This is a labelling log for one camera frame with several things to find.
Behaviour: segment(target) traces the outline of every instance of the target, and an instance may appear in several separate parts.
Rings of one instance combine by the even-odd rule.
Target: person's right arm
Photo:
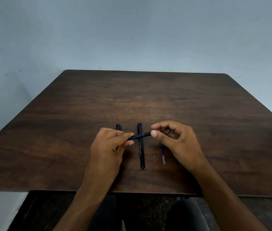
[[[168,147],[194,175],[222,231],[267,230],[207,161],[191,127],[174,121],[156,123],[151,127],[155,129],[151,131],[153,138]]]

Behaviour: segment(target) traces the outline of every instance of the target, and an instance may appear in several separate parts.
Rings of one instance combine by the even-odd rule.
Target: floor
[[[9,231],[51,231],[71,204],[75,193],[32,191],[11,223]],[[190,198],[200,207],[211,231],[219,227],[203,198]],[[127,231],[164,230],[166,214],[176,197],[117,195],[116,204]],[[242,199],[245,205],[272,230],[272,199]]]

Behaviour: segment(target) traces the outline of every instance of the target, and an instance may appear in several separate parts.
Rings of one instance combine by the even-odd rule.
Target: dark jeans
[[[121,231],[121,226],[115,196],[107,195],[93,216],[89,231]],[[189,199],[181,199],[167,213],[165,231],[172,230],[208,231],[209,228],[198,205]]]

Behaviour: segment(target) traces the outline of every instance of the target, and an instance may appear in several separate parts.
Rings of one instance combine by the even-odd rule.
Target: wooden table
[[[77,190],[100,127],[135,132],[162,120],[192,126],[234,192],[272,196],[272,113],[226,74],[66,70],[0,131],[0,190]],[[124,153],[112,192],[200,194],[158,142]]]

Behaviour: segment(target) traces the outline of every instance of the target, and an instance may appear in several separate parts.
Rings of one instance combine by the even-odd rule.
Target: person's right hand
[[[151,131],[153,138],[168,147],[175,158],[191,173],[206,162],[190,126],[174,121],[164,121],[153,124],[151,128],[155,129]]]

